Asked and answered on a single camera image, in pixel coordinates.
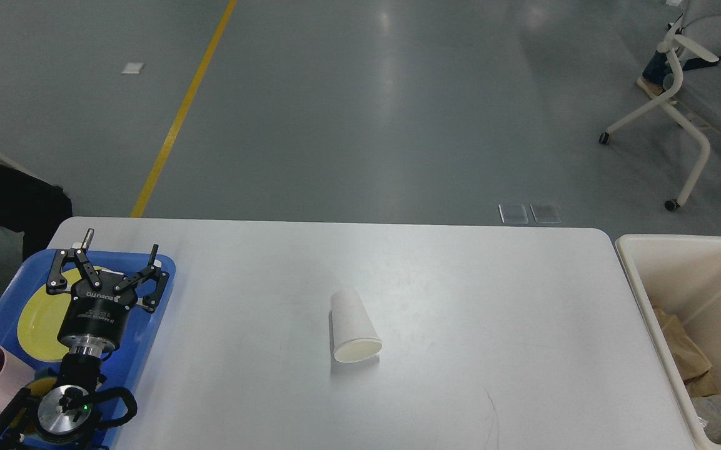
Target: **shoe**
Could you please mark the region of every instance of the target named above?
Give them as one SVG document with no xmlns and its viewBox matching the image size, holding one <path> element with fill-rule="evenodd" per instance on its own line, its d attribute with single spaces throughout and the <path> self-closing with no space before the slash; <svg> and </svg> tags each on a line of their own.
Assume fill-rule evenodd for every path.
<svg viewBox="0 0 721 450">
<path fill-rule="evenodd" d="M 647 80 L 645 77 L 638 77 L 638 79 L 635 80 L 635 84 L 638 85 L 638 88 L 641 88 L 641 91 L 646 92 L 650 99 L 654 99 L 666 91 L 663 86 L 655 84 L 654 82 Z"/>
</svg>

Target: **white bin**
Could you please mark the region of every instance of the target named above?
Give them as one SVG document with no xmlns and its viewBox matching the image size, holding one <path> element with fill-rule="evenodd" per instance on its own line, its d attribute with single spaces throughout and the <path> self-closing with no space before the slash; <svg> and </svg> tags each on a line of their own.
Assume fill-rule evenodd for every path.
<svg viewBox="0 0 721 450">
<path fill-rule="evenodd" d="M 721 449 L 705 436 L 652 312 L 654 306 L 680 318 L 712 362 L 721 391 L 721 238 L 627 234 L 615 247 L 694 441 Z"/>
</svg>

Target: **person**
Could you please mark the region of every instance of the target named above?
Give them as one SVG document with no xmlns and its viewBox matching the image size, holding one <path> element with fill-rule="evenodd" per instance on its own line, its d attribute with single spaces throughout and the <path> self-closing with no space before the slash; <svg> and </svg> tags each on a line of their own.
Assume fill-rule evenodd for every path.
<svg viewBox="0 0 721 450">
<path fill-rule="evenodd" d="M 22 258 L 46 248 L 73 214 L 63 189 L 0 164 L 0 226 L 24 233 Z"/>
</svg>

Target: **paper cup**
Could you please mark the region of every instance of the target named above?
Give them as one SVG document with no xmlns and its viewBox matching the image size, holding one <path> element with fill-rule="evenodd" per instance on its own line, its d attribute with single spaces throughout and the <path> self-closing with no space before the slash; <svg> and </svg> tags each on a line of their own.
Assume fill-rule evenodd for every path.
<svg viewBox="0 0 721 450">
<path fill-rule="evenodd" d="M 332 344 L 335 361 L 356 363 L 371 358 L 383 348 L 360 296 L 344 289 L 332 296 Z"/>
</svg>

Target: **yellow floor line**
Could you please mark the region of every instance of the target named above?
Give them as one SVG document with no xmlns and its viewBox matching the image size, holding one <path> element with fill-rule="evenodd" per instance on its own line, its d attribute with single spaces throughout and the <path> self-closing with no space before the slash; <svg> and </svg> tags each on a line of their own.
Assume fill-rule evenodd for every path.
<svg viewBox="0 0 721 450">
<path fill-rule="evenodd" d="M 174 141 L 177 140 L 177 134 L 180 128 L 183 127 L 185 122 L 185 116 L 188 115 L 188 110 L 191 109 L 191 103 L 196 97 L 196 92 L 199 89 L 199 85 L 202 83 L 202 79 L 205 76 L 205 72 L 208 71 L 209 62 L 213 57 L 215 48 L 218 46 L 218 41 L 221 39 L 221 35 L 224 33 L 226 23 L 229 22 L 229 17 L 232 15 L 232 10 L 235 9 L 235 3 L 238 0 L 229 0 L 229 4 L 224 9 L 224 15 L 221 17 L 221 22 L 218 23 L 215 33 L 211 38 L 211 42 L 208 45 L 208 49 L 205 50 L 205 55 L 202 57 L 202 62 L 199 63 L 198 69 L 194 79 L 191 80 L 191 85 L 188 86 L 188 92 L 185 93 L 183 104 L 179 106 L 177 115 L 174 117 L 174 122 L 171 123 L 168 134 L 166 134 L 166 140 L 163 141 L 163 146 L 160 148 L 160 153 L 157 159 L 154 160 L 154 166 L 149 172 L 149 176 L 146 178 L 146 182 L 143 183 L 143 189 L 141 194 L 138 196 L 138 201 L 135 202 L 135 206 L 132 207 L 132 213 L 130 217 L 141 217 L 143 216 L 143 210 L 146 209 L 146 205 L 149 203 L 149 197 L 152 196 L 154 186 L 157 185 L 160 173 L 163 172 L 163 166 L 166 165 L 166 160 L 169 154 L 171 154 L 171 148 L 174 146 Z"/>
</svg>

